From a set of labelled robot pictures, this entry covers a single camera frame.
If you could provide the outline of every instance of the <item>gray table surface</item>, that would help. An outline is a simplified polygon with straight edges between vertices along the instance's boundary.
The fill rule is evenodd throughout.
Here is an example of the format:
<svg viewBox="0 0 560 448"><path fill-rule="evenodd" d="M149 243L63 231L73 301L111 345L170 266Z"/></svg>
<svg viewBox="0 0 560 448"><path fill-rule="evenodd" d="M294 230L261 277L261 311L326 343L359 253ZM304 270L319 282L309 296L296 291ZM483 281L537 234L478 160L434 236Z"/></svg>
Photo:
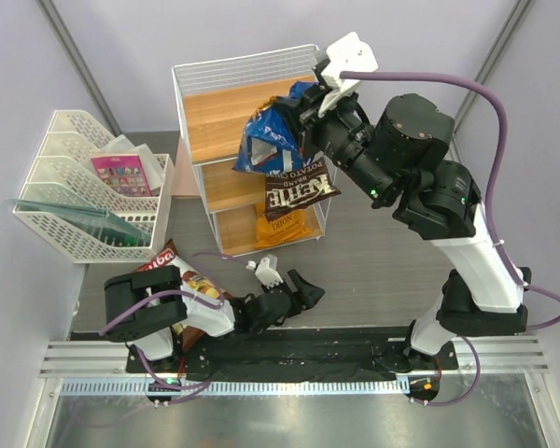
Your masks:
<svg viewBox="0 0 560 448"><path fill-rule="evenodd" d="M131 134L154 152L175 156L177 133ZM408 325L438 298L452 268L435 247L391 217L391 210L372 210L370 200L342 173L336 185L343 194L333 199L326 236L270 250L278 269L297 269L327 292L311 311L290 319L291 327ZM168 223L183 259L201 250L217 250L201 200L174 200ZM264 253L253 254L259 259ZM215 279L231 294L259 291L255 276L234 263L204 259ZM94 264L79 295L73 329L97 330L105 323L104 281L127 273L137 264Z"/></svg>

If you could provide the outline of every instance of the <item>blue chip bag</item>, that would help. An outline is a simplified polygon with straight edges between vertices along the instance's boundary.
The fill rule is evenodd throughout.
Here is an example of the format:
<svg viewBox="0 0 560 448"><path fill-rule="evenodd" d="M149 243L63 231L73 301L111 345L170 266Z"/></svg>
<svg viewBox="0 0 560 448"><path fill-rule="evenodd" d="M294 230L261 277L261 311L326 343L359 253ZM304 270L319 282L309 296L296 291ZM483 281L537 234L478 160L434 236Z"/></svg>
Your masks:
<svg viewBox="0 0 560 448"><path fill-rule="evenodd" d="M313 85L313 82L297 81L290 88L288 98L300 99ZM303 159L299 144L271 104L247 122L232 169L245 173L279 175L300 170L310 162L311 159Z"/></svg>

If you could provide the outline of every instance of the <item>cable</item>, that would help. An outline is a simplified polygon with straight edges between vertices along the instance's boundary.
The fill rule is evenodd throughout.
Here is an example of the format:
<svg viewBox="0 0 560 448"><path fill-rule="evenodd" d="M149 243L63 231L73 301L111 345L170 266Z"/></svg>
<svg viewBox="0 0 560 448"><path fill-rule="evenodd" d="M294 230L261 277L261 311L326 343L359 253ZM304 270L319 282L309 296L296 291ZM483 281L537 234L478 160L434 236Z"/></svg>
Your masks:
<svg viewBox="0 0 560 448"><path fill-rule="evenodd" d="M210 257L220 257L221 259L224 260L228 260L228 261L234 261L235 263L239 263L245 267L247 267L249 265L249 263L247 261L244 261L243 259L238 259L236 257L233 257L232 255L226 255L223 254L222 252L196 252L193 255L191 255L191 258L193 260L195 260L197 257L202 257L203 255L208 255Z"/></svg>
<svg viewBox="0 0 560 448"><path fill-rule="evenodd" d="M146 306L148 303L150 303L151 301L154 301L156 299L161 299L163 297L171 297L171 296L183 296L183 297L190 297L196 301L198 301L199 303L202 304L209 304L210 303L203 301L200 297L197 297L195 294L191 294L190 292L187 291L181 291L180 289L168 289L166 291L160 291L160 292L156 292L155 294L152 294L148 297L145 297L144 299L142 299L141 301L138 301L135 305L133 305L131 308L129 308L128 310L126 310L125 312L121 313L120 315L118 315L117 317L115 317L114 319L112 319L110 322L108 322L105 327L103 327L102 329L100 329L99 331L99 335L100 336L104 336L106 333L108 333L110 330L112 330L112 328L114 328L116 325L118 325L120 322L122 322L124 319L126 319L127 317L129 317L130 315L132 315L133 313L135 313L137 310L140 310L141 308L143 308L144 306Z"/></svg>
<svg viewBox="0 0 560 448"><path fill-rule="evenodd" d="M462 87L469 91L474 91L480 94L492 105L492 107L496 110L498 119L498 136L496 155L494 157L494 163L492 164L492 169L489 174L489 179L487 180L487 188L485 189L485 225L487 227L490 238L494 243L494 248L501 258L502 263L504 263L504 267L508 271L514 283L516 283L518 286L527 287L528 289L535 291L538 294L554 299L555 301L558 301L560 303L560 296L558 294L551 292L550 290L543 287L538 287L535 285L528 286L525 283L525 280L521 278L521 276L517 272L514 264L511 261L511 258L504 248L504 245L501 243L501 240L497 235L496 223L494 221L493 213L494 190L496 188L496 181L500 171L500 166L502 165L502 159L504 158L506 140L508 138L508 118L506 117L504 104L502 104L499 98L497 98L497 96L490 89L485 87L483 84L480 84L479 82L471 81L470 79L465 79L463 77L444 75L440 73L344 71L340 73L340 77L343 79L358 79L368 81L424 81L450 84L453 86ZM529 326L527 327L527 329L545 329L557 324L558 322L560 322L560 315L547 322Z"/></svg>
<svg viewBox="0 0 560 448"><path fill-rule="evenodd" d="M436 403L434 401L425 402L421 399L413 399L415 403L423 404L424 406L437 407L437 408L443 406L451 406L453 404L458 404L461 401L464 401L465 399L470 397L470 395L475 391L477 385L479 384L479 379L481 378L482 375L482 366L481 363L479 362L479 354L477 353L477 350L475 349L475 347L473 346L473 344L468 338L466 338L465 336L461 336L460 339L465 341L469 346L470 351L473 353L473 357L475 358L475 366L477 368L477 372L475 373L475 378L473 379L473 383L470 385L469 390L465 392L463 395L461 395L460 397L458 397L457 399L451 399L450 401L438 401Z"/></svg>
<svg viewBox="0 0 560 448"><path fill-rule="evenodd" d="M185 401L189 401L190 399L196 398L199 394L201 394L209 385L203 386L201 389L196 390L195 392L191 392L190 394L180 397L179 399L171 399L168 401L168 404L178 404L184 403Z"/></svg>
<svg viewBox="0 0 560 448"><path fill-rule="evenodd" d="M195 269L197 269L197 271L205 278L207 278L210 283L214 286L214 289L217 291L217 294L219 295L219 304L218 305L214 305L213 307L210 308L214 308L214 309L219 309L224 305L224 301L226 300L224 298L224 291L222 290L222 288L214 281L214 277L202 266L202 264L197 260L198 257L202 257L202 256L209 256L209 257L220 257L224 260L229 260L229 261L234 261L235 263L239 263L242 266L246 267L248 266L248 263L246 261L243 261L241 259L238 259L236 257L233 257L232 255L226 255L223 254L221 252L197 252L193 255L191 255L192 258L192 262L193 262L193 266L195 267Z"/></svg>
<svg viewBox="0 0 560 448"><path fill-rule="evenodd" d="M185 372L185 357L180 358L180 366L178 367L178 375L176 379L180 382L180 375Z"/></svg>
<svg viewBox="0 0 560 448"><path fill-rule="evenodd" d="M440 364L440 360L436 358L436 366L438 367L438 378L436 379L436 381L439 383L441 380L441 377L443 376L443 372L441 370L441 364Z"/></svg>
<svg viewBox="0 0 560 448"><path fill-rule="evenodd" d="M530 291L537 292L538 294L541 294L542 296L547 296L550 299L554 299L555 301L560 303L560 296L558 294L556 294L555 292L551 292L551 291L549 291L547 289L544 289L542 287L538 287L537 285L529 285L527 287L527 289L529 289ZM527 326L526 329L528 329L528 330L546 329L548 327L551 327L552 325L556 325L559 322L560 322L560 314L552 320L548 320L546 322L541 322L539 324L529 325L529 326Z"/></svg>
<svg viewBox="0 0 560 448"><path fill-rule="evenodd" d="M151 376L151 378L153 378L153 380L156 383L158 383L162 387L165 387L165 388L170 389L170 390L183 391L183 390L191 390L191 389L194 389L196 387L201 387L201 386L203 386L203 389L206 389L211 384L211 382L209 382L209 381L204 381L204 382L198 383L196 385L169 385L164 380L162 380L162 378L160 378L158 375L156 375L156 373L153 371L153 369L151 369L151 366L149 366L149 362L147 361L146 354L143 353L143 350L141 350L137 346L135 346L135 349L137 350L137 354L139 355L139 359L141 359L141 363L143 364L143 367L146 370L146 372L149 374L149 376Z"/></svg>

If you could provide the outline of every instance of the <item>gray wall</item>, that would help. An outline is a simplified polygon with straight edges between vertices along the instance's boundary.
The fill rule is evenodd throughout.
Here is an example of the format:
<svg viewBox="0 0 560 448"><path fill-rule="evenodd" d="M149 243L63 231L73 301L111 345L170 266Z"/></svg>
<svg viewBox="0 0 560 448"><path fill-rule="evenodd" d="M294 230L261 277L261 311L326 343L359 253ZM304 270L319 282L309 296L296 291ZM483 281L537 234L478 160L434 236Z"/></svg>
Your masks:
<svg viewBox="0 0 560 448"><path fill-rule="evenodd" d="M83 275L10 214L54 109L95 113L34 1L0 2L0 448L23 446L48 340Z"/></svg>
<svg viewBox="0 0 560 448"><path fill-rule="evenodd" d="M54 0L124 132L178 129L171 68L315 43L356 30L384 70L474 77L514 0ZM402 92L361 92L370 117ZM408 85L446 112L463 93Z"/></svg>
<svg viewBox="0 0 560 448"><path fill-rule="evenodd" d="M511 133L497 183L495 218L519 266L560 293L560 0L538 0L488 83L507 107ZM496 119L477 104L460 134L463 160L484 188L494 156ZM559 311L527 295L532 320ZM560 389L560 325L539 333Z"/></svg>

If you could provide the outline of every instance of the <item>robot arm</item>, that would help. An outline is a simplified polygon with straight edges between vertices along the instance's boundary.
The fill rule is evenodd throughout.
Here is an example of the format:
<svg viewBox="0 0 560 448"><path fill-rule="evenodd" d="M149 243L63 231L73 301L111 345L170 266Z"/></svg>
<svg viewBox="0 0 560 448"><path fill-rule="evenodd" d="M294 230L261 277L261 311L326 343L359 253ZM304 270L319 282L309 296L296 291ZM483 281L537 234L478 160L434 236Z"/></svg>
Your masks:
<svg viewBox="0 0 560 448"><path fill-rule="evenodd" d="M454 120L429 100L405 94L390 100L371 125L357 102L357 84L339 74L376 68L369 46L351 33L314 67L318 84L298 102L283 100L279 110L306 157L321 151L370 197L373 208L399 198L393 218L455 266L436 305L412 323L410 347L433 356L456 334L525 331L524 288L514 283L489 237L479 188L465 166L444 159ZM528 269L519 273L530 281Z"/></svg>
<svg viewBox="0 0 560 448"><path fill-rule="evenodd" d="M255 270L263 294L249 294L245 298L219 301L183 284L180 271L169 265L159 269L130 273L105 283L105 309L110 325L105 333L115 343L129 343L140 348L149 361L179 358L182 347L174 335L175 326L200 329L212 337L229 333L259 333L270 326L280 326L288 317L313 308L325 291L306 282L296 270L288 272L296 291L293 291L276 270L277 258L265 256ZM140 301L153 294L142 308L128 313Z"/></svg>

